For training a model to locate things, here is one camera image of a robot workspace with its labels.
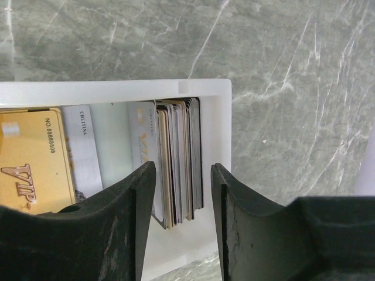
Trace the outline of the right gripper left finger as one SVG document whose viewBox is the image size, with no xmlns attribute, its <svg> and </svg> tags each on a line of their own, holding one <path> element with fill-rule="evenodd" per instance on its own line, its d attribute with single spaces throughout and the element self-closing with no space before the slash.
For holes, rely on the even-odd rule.
<svg viewBox="0 0 375 281">
<path fill-rule="evenodd" d="M 140 280 L 154 162 L 58 213 L 1 208 L 2 280 Z"/>
</svg>

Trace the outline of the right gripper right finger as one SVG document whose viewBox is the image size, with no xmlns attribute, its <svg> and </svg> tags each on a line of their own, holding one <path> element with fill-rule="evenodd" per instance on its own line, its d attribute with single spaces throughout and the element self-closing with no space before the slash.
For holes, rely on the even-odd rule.
<svg viewBox="0 0 375 281">
<path fill-rule="evenodd" d="M 374 198 L 299 197 L 283 206 L 211 169 L 224 280 L 373 280 Z"/>
</svg>

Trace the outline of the white card tray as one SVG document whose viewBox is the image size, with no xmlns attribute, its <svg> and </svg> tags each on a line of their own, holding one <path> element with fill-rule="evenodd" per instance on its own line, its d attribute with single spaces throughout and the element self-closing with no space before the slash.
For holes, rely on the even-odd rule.
<svg viewBox="0 0 375 281">
<path fill-rule="evenodd" d="M 197 97 L 203 161 L 204 207 L 194 220 L 164 230 L 151 220 L 142 273 L 152 280 L 217 250 L 210 170 L 231 166 L 231 81 L 228 79 L 160 79 L 127 81 L 3 82 L 2 108 L 65 105 L 90 106 L 104 187 L 133 170 L 128 103 Z"/>
</svg>

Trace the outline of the silver VIP credit card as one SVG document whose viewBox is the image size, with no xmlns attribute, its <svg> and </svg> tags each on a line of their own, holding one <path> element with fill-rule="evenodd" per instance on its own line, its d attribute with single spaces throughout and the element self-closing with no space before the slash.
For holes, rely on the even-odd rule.
<svg viewBox="0 0 375 281">
<path fill-rule="evenodd" d="M 156 168 L 156 186 L 152 215 L 165 228 L 164 199 L 159 171 L 158 124 L 154 101 L 133 101 L 128 104 L 133 167 L 152 161 Z"/>
</svg>

